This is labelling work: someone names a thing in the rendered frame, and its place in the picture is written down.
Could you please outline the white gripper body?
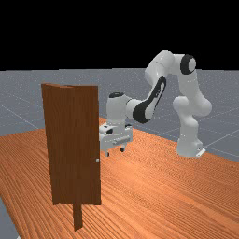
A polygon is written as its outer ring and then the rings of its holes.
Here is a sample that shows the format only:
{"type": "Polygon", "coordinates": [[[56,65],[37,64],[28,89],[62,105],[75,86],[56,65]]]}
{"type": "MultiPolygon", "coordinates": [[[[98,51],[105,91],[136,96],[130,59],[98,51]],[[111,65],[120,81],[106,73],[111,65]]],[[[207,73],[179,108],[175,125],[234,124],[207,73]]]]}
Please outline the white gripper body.
{"type": "Polygon", "coordinates": [[[127,146],[133,141],[133,126],[131,124],[104,123],[99,127],[100,149],[105,152],[116,146],[127,146]]]}

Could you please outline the brown door leaf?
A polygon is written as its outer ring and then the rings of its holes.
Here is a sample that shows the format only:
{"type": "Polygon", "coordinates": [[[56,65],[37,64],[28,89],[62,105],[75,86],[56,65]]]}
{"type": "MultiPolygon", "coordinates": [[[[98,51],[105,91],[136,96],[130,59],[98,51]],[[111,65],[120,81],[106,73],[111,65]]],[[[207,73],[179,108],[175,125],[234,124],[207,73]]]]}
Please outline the brown door leaf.
{"type": "Polygon", "coordinates": [[[76,87],[78,107],[78,173],[82,204],[101,204],[99,102],[97,86],[76,87]]]}

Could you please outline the brown door frame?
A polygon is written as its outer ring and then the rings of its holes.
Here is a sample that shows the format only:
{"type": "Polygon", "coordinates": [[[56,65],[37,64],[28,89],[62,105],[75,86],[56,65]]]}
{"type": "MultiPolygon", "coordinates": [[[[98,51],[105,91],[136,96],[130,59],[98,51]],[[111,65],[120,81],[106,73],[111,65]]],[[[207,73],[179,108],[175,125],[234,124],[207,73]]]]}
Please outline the brown door frame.
{"type": "Polygon", "coordinates": [[[41,85],[49,156],[52,202],[73,205],[74,231],[83,225],[81,203],[77,200],[77,169],[73,151],[70,93],[72,87],[52,83],[41,85]]]}

